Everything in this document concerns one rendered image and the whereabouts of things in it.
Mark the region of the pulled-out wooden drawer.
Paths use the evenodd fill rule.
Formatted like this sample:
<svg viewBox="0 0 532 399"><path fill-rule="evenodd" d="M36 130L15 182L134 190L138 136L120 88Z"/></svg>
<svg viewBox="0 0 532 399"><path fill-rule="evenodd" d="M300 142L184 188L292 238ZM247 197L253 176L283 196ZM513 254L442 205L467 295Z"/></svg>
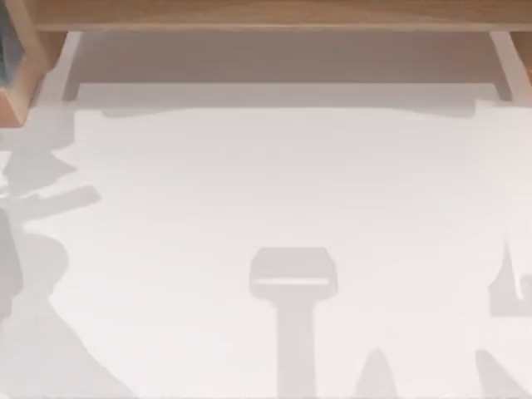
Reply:
<svg viewBox="0 0 532 399"><path fill-rule="evenodd" d="M49 0L0 0L0 128L22 126L42 78L62 53L65 32L38 26Z"/></svg>

